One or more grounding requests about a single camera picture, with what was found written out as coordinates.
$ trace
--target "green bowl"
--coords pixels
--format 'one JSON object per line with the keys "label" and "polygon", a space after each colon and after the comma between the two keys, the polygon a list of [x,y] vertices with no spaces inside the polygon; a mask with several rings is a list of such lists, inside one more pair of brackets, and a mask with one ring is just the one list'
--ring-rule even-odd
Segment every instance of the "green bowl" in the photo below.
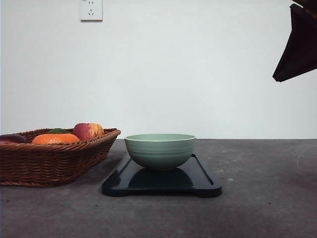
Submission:
{"label": "green bowl", "polygon": [[151,170],[172,170],[192,155],[196,137],[184,134],[143,134],[124,138],[131,159]]}

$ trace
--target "concrete floor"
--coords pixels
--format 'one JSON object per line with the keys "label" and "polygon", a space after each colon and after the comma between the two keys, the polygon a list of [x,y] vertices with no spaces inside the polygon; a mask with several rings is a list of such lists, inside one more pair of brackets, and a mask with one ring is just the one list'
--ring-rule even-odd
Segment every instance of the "concrete floor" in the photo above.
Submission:
{"label": "concrete floor", "polygon": [[74,183],[0,187],[1,238],[316,238],[317,140],[198,140],[222,195],[108,197],[101,185],[126,154]]}

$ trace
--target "wicker basket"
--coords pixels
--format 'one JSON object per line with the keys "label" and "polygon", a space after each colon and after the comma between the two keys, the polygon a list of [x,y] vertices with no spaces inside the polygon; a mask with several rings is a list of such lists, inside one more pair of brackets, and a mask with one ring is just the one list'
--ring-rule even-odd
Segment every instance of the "wicker basket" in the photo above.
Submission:
{"label": "wicker basket", "polygon": [[105,135],[75,143],[30,144],[50,129],[17,133],[27,144],[0,143],[0,185],[56,187],[72,183],[105,159],[121,131],[104,129]]}

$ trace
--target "wall socket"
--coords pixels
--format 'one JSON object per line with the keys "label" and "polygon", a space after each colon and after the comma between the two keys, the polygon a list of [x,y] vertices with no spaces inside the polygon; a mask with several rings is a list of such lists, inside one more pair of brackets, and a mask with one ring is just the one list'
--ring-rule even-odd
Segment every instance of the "wall socket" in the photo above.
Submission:
{"label": "wall socket", "polygon": [[79,0],[81,21],[103,21],[103,0]]}

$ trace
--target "tray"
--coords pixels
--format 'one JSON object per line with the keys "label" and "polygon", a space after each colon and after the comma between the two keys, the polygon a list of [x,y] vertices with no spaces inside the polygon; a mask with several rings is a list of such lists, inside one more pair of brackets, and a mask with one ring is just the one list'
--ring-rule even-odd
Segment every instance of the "tray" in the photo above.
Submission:
{"label": "tray", "polygon": [[170,171],[145,169],[127,155],[103,183],[102,193],[114,197],[140,193],[189,193],[198,197],[216,197],[221,195],[221,184],[195,154],[185,164]]}

